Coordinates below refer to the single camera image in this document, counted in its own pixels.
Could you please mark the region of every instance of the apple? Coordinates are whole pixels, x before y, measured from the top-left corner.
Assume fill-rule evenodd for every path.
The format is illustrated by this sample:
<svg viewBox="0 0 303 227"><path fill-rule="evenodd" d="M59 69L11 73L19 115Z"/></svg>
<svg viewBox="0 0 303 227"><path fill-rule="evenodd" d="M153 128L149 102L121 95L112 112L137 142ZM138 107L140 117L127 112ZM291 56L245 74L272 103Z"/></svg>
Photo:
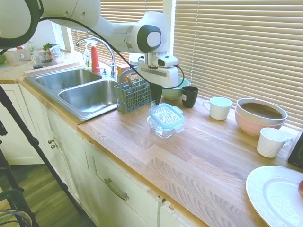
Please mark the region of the apple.
<svg viewBox="0 0 303 227"><path fill-rule="evenodd" d="M303 198L303 180L299 183L298 191Z"/></svg>

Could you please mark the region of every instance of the stainless steel sink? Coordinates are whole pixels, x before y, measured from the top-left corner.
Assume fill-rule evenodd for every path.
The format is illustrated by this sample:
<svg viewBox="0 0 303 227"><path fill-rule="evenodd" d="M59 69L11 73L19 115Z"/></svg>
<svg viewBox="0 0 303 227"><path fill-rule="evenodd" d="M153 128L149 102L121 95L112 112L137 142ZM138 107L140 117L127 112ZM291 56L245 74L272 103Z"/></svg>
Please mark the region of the stainless steel sink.
<svg viewBox="0 0 303 227"><path fill-rule="evenodd" d="M83 68L28 76L25 80L80 120L117 108L114 92L117 83Z"/></svg>
<svg viewBox="0 0 303 227"><path fill-rule="evenodd" d="M88 70L68 70L58 73L50 73L48 75L42 75L36 77L36 81L44 87L51 90L60 90L69 87L74 87L80 84L86 84L92 81L101 79L98 74L90 72Z"/></svg>
<svg viewBox="0 0 303 227"><path fill-rule="evenodd" d="M95 112L116 103L114 85L110 80L99 81L87 86L74 87L59 94L65 102L81 112Z"/></svg>

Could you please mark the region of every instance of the plastic container lid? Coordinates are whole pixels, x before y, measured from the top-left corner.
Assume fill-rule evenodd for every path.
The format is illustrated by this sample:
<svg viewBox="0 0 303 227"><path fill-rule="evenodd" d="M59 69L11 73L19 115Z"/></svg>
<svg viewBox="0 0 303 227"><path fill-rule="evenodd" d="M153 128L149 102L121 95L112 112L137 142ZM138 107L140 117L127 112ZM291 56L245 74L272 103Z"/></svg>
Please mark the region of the plastic container lid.
<svg viewBox="0 0 303 227"><path fill-rule="evenodd" d="M17 52L18 50L23 50L24 46L18 46L17 48L10 48L6 52Z"/></svg>
<svg viewBox="0 0 303 227"><path fill-rule="evenodd" d="M181 128L184 121L183 111L176 106L167 103L161 103L149 110L151 118L163 129Z"/></svg>

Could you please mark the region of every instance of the window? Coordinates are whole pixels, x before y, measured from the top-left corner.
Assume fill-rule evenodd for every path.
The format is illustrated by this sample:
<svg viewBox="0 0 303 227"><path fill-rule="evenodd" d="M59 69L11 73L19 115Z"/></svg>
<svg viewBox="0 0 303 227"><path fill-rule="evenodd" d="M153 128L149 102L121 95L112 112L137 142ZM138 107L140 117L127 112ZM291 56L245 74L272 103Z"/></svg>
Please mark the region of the window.
<svg viewBox="0 0 303 227"><path fill-rule="evenodd" d="M146 11L162 11L163 0L102 0L101 16L112 22L137 22ZM85 32L71 30L74 44L87 36ZM80 47L75 45L75 50L84 52L85 43ZM105 46L97 44L99 60L104 63L111 63L111 57ZM129 53L121 53L127 60ZM125 62L115 53L116 64Z"/></svg>
<svg viewBox="0 0 303 227"><path fill-rule="evenodd" d="M303 1L177 0L174 55L200 97L264 99L303 128Z"/></svg>

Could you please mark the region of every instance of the blue lid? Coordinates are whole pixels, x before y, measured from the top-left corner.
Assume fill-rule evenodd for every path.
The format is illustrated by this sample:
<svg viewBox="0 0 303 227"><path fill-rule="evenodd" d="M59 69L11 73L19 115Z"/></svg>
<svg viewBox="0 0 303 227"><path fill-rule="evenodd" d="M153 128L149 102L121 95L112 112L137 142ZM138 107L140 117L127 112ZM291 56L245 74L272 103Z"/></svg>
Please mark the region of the blue lid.
<svg viewBox="0 0 303 227"><path fill-rule="evenodd" d="M150 116L163 129L174 129L184 121L183 111L176 106L161 103L149 110Z"/></svg>

